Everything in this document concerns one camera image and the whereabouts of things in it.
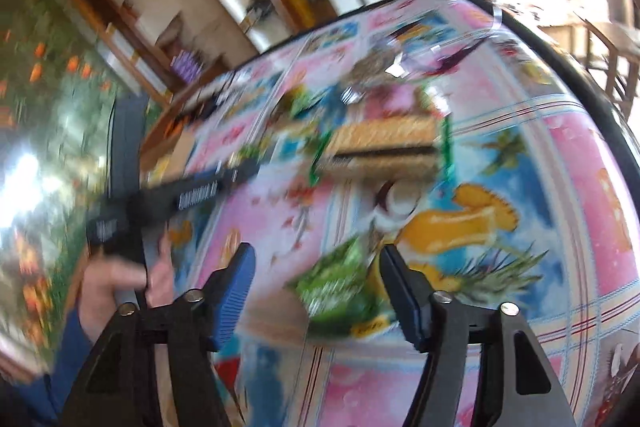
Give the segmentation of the person's left hand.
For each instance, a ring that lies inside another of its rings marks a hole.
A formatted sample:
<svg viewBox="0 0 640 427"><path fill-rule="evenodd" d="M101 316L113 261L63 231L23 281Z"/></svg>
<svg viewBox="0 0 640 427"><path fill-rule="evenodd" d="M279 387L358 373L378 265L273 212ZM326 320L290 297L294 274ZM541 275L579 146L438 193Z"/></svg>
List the person's left hand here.
<svg viewBox="0 0 640 427"><path fill-rule="evenodd" d="M119 291L142 291L152 308L174 300L175 270L170 247L170 237L165 232L158 241L158 259L150 272L118 256L99 254L88 262L82 274L77 310L80 326L92 343L116 312Z"/></svg>

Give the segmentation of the blue sleeve forearm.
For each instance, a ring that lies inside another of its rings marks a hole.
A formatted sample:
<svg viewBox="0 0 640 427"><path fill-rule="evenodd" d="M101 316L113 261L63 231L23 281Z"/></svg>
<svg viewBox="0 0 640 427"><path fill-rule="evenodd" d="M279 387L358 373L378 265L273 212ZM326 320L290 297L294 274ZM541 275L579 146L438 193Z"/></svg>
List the blue sleeve forearm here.
<svg viewBox="0 0 640 427"><path fill-rule="evenodd" d="M74 381L92 343L82 330L79 314L68 314L54 369L30 384L1 378L1 427L56 426Z"/></svg>

